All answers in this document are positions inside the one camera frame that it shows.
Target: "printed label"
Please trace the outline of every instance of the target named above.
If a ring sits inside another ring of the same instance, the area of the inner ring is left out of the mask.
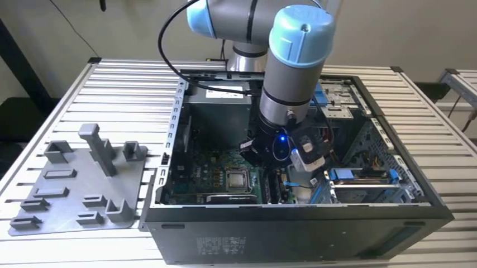
[[[242,87],[230,87],[225,85],[213,85],[213,88],[221,88],[221,89],[232,89],[232,90],[238,90],[244,91]],[[220,92],[220,91],[213,91],[208,89],[206,92],[206,98],[220,98],[220,99],[244,99],[242,94],[236,94],[236,93],[229,93],[229,92]]]
[[[242,255],[246,249],[246,237],[200,237],[197,248],[201,255]]]

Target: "wire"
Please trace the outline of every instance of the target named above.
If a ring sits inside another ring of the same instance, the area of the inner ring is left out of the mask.
[[[324,9],[323,8],[323,6],[321,6],[321,3],[317,1],[317,0],[310,0],[321,9]]]
[[[332,158],[332,161],[336,165],[339,166],[343,166],[344,164],[341,163],[341,161],[339,160],[339,155],[337,153],[335,152],[335,150],[331,151],[331,158]]]
[[[73,23],[70,22],[70,20],[69,20],[66,14],[65,14],[63,11],[61,10],[59,6],[55,4],[54,0],[50,0],[50,2],[51,2],[51,4],[55,6],[55,8],[57,8],[57,10],[59,11],[59,13],[62,14],[63,18],[66,18],[66,20],[67,20],[67,22],[69,22],[71,28],[74,29],[75,34],[79,36],[79,38],[82,38],[83,42],[85,42],[85,43],[87,44],[87,46],[91,48],[91,50],[93,50],[94,54],[97,55],[97,57],[99,57],[99,54],[98,54],[97,50],[93,48],[93,46],[90,45],[89,41],[83,38],[83,36],[81,35],[81,33],[77,31],[77,29],[75,29]]]
[[[373,168],[380,167],[379,156],[375,156],[375,161],[373,161],[372,167]]]
[[[319,100],[317,100],[317,97],[316,95],[313,95],[313,102],[314,102],[314,105],[317,107],[317,112],[319,111],[323,111],[321,108],[320,108],[320,104],[319,104]],[[325,123],[327,123],[327,127],[328,127],[328,134],[331,136],[331,138],[328,139],[331,144],[333,145],[333,141],[335,141],[335,132],[333,132],[333,128],[332,128],[332,124],[331,124],[331,121],[328,120],[327,116],[325,116]]]
[[[284,185],[285,186],[290,186],[290,187],[301,187],[301,188],[305,188],[305,189],[314,189],[316,187],[308,187],[308,186],[304,186],[304,185],[300,185],[298,183],[292,183],[289,181],[284,181]]]
[[[204,88],[212,91],[218,91],[218,92],[226,92],[226,93],[234,93],[234,94],[242,94],[242,95],[248,95],[252,93],[252,90],[246,90],[246,91],[240,91],[240,90],[232,90],[232,89],[220,89],[220,88],[213,88],[209,87],[206,85],[201,85],[200,83],[196,83],[192,79],[189,79],[180,71],[178,69],[173,66],[172,61],[169,60],[166,54],[165,54],[165,50],[164,50],[164,38],[165,38],[165,33],[168,30],[168,27],[170,26],[173,20],[178,17],[178,15],[181,14],[181,12],[184,12],[193,4],[196,4],[200,0],[192,0],[190,2],[188,2],[186,4],[184,4],[178,10],[174,11],[173,15],[168,18],[164,27],[161,28],[161,32],[160,32],[160,36],[158,36],[158,49],[160,49],[160,54],[164,57],[164,60],[168,64],[168,66],[172,68],[172,70],[174,71],[174,73],[192,85],[194,85],[198,88]]]
[[[468,122],[465,123],[464,128],[463,128],[463,132],[465,132],[465,130],[468,130],[468,128],[471,126],[471,122],[472,122],[472,120],[469,119]]]
[[[348,161],[348,163],[345,164],[347,166],[352,163],[352,161],[360,156],[364,155],[364,157],[367,158],[368,162],[371,161],[369,157],[367,156],[369,154],[368,150],[361,150],[359,152],[356,152],[356,154],[351,157],[351,160]]]
[[[325,140],[328,140],[328,128],[324,128],[324,134],[321,136]]]
[[[457,98],[456,103],[455,103],[455,106],[453,106],[453,108],[451,109],[451,112],[449,112],[449,115],[448,115],[449,118],[451,118],[451,115],[453,114],[453,111],[455,111],[455,109],[456,109],[456,106],[457,106],[457,103],[460,102],[460,100],[461,100],[461,96]]]
[[[225,60],[225,42],[226,42],[226,39],[222,39],[221,60]]]
[[[103,12],[106,12],[106,0],[99,0],[99,7]]]

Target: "open computer tower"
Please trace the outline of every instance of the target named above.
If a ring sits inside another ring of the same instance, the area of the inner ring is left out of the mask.
[[[241,155],[258,124],[264,74],[184,73],[257,94],[214,95],[178,83],[141,217],[166,263],[391,259],[452,221],[359,77],[320,79],[308,120],[324,139],[333,131],[333,155],[306,173],[293,165],[265,170]]]

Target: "light blue joint cover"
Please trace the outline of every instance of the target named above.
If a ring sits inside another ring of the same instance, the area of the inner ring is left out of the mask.
[[[277,59],[294,68],[323,64],[332,53],[336,28],[333,16],[324,9],[305,5],[284,8],[269,37]]]
[[[206,37],[216,38],[212,25],[208,0],[201,0],[188,8],[188,23],[193,32]]]

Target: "slotted aluminum surface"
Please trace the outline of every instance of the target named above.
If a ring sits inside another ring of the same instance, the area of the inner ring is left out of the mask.
[[[448,69],[440,78],[455,89],[465,101],[477,109],[477,70]]]
[[[176,63],[185,69],[222,69],[221,63]],[[404,74],[391,68],[327,66],[325,74],[361,77],[456,220],[391,262],[375,267],[477,267],[476,147]],[[25,153],[0,181],[0,264],[14,267],[161,267],[165,262],[149,233],[135,228],[10,237],[10,219],[47,161],[50,140],[86,147],[77,131],[98,122],[101,136],[114,145],[138,140],[150,148],[143,184],[161,163],[166,125],[178,78],[162,62],[105,60],[89,65]],[[138,215],[147,185],[141,187]],[[250,267],[369,267],[347,264],[260,264]]]

